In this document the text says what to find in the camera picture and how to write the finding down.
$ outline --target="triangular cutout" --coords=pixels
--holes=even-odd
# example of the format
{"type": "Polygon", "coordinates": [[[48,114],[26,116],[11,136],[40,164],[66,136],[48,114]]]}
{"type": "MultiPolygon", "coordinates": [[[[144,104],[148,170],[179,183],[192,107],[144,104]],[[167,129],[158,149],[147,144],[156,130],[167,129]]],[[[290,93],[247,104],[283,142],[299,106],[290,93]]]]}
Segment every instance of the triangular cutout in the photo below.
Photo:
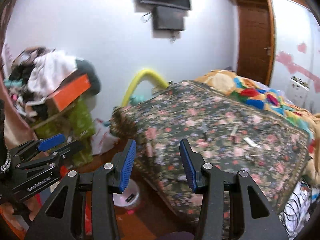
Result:
{"type": "Polygon", "coordinates": [[[251,207],[251,216],[253,219],[268,217],[269,211],[259,198],[253,187],[248,187],[249,201],[251,207]]]}
{"type": "Polygon", "coordinates": [[[65,186],[62,188],[62,190],[59,192],[55,200],[51,203],[48,210],[46,211],[46,215],[48,217],[53,217],[53,218],[63,217],[63,211],[64,211],[64,206],[66,204],[67,193],[68,193],[68,187],[65,186]]]}

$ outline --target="yellow foam tube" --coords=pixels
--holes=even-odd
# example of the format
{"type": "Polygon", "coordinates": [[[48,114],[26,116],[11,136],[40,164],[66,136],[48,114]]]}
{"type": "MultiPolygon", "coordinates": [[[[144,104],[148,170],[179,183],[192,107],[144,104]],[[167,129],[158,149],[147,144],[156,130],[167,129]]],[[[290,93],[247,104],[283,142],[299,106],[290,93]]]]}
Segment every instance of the yellow foam tube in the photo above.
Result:
{"type": "Polygon", "coordinates": [[[157,87],[165,89],[169,86],[169,84],[158,73],[148,68],[143,69],[134,77],[129,88],[127,89],[121,103],[122,107],[127,106],[127,104],[129,103],[130,96],[135,91],[135,89],[137,88],[137,86],[140,84],[140,82],[144,77],[150,77],[151,78],[150,81],[157,87]]]}

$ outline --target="white container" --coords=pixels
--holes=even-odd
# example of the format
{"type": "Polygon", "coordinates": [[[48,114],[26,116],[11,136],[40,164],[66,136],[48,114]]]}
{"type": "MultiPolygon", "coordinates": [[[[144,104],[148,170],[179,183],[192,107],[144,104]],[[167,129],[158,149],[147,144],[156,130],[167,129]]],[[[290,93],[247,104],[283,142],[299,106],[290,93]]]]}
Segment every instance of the white container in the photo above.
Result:
{"type": "Polygon", "coordinates": [[[140,201],[139,187],[132,179],[122,194],[113,193],[113,203],[117,207],[131,210],[139,206],[140,201]]]}

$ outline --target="black box below television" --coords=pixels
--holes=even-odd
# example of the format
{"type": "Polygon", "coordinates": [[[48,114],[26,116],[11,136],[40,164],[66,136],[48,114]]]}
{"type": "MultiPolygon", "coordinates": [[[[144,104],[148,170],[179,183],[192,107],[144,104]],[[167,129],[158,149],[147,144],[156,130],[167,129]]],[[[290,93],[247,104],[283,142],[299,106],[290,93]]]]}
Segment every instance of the black box below television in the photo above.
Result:
{"type": "Polygon", "coordinates": [[[184,15],[185,11],[180,9],[155,6],[152,11],[153,29],[184,31],[184,15]]]}

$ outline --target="pink curtain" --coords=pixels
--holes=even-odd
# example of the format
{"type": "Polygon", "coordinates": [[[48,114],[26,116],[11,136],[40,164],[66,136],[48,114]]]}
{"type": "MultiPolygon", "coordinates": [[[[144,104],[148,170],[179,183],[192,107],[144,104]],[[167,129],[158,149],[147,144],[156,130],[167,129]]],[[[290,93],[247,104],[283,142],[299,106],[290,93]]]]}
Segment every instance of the pink curtain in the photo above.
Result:
{"type": "MultiPolygon", "coordinates": [[[[3,49],[5,33],[15,2],[16,0],[5,0],[4,3],[0,5],[0,55],[3,49]]],[[[4,100],[5,105],[4,136],[8,148],[11,149],[28,140],[36,139],[36,135],[34,134],[33,130],[21,118],[20,114],[18,114],[13,106],[8,95],[7,88],[3,83],[2,71],[0,71],[0,99],[4,100]]]]}

